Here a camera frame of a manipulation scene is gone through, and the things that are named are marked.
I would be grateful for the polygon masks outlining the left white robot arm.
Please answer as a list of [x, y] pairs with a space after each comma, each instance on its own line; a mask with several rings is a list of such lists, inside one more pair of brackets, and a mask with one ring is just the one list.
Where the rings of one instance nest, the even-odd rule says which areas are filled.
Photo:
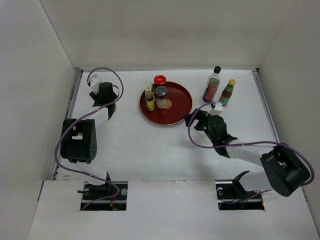
[[75, 118], [67, 118], [63, 121], [62, 131], [69, 126], [72, 128], [60, 143], [60, 155], [70, 163], [91, 164], [98, 151], [96, 127], [108, 121], [116, 110], [114, 101], [119, 96], [114, 92], [117, 86], [110, 82], [93, 84], [93, 90], [89, 96], [94, 100], [92, 110], [97, 112], [77, 121]]

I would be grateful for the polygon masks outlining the black lid spice jar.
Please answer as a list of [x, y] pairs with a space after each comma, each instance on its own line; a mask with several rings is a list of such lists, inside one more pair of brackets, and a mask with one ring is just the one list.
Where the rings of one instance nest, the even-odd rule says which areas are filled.
[[158, 86], [156, 88], [156, 106], [159, 109], [165, 109], [167, 107], [167, 93], [168, 90], [165, 86]]

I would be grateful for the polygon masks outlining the red lid sauce jar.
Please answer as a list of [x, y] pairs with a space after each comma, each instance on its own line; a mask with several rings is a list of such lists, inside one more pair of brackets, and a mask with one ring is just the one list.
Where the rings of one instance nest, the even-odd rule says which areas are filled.
[[164, 75], [156, 75], [153, 80], [154, 88], [165, 87], [167, 84], [167, 79]]

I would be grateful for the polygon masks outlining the green label chili bottle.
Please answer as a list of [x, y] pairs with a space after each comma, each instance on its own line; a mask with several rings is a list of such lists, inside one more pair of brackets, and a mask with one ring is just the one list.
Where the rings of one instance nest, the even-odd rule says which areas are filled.
[[219, 98], [219, 101], [222, 103], [223, 106], [226, 106], [233, 94], [234, 86], [236, 84], [235, 79], [230, 79], [228, 81], [228, 84], [224, 88], [224, 90], [221, 93], [221, 96]]

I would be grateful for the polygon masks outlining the tall dark sauce bottle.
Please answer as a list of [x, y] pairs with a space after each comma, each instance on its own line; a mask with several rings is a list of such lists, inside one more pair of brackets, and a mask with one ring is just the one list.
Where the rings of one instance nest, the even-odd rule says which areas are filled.
[[213, 70], [213, 74], [208, 77], [202, 100], [206, 103], [212, 102], [218, 90], [218, 86], [220, 84], [219, 74], [221, 72], [221, 67], [216, 66]]

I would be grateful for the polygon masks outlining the yellow lid shaker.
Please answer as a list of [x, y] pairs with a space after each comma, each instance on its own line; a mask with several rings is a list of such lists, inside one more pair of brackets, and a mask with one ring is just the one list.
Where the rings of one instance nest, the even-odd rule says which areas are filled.
[[144, 93], [147, 95], [147, 92], [151, 92], [152, 95], [155, 94], [155, 88], [153, 85], [149, 84], [145, 87]]

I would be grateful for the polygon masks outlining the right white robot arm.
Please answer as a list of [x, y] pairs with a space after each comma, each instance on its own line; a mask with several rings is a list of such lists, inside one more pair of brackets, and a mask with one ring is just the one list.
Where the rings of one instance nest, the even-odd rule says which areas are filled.
[[205, 133], [220, 156], [239, 159], [260, 166], [268, 180], [266, 190], [274, 190], [283, 197], [290, 196], [296, 189], [309, 185], [315, 178], [310, 162], [287, 144], [274, 141], [243, 142], [231, 136], [224, 119], [215, 113], [197, 108], [184, 117], [190, 128], [197, 121], [195, 130]]

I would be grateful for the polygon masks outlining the small brown yellow bottle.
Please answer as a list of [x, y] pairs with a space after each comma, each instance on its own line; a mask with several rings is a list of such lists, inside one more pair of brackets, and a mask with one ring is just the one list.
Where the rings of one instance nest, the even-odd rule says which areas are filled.
[[153, 93], [150, 90], [145, 92], [145, 101], [147, 110], [149, 112], [153, 112], [155, 110], [155, 102], [153, 98]]

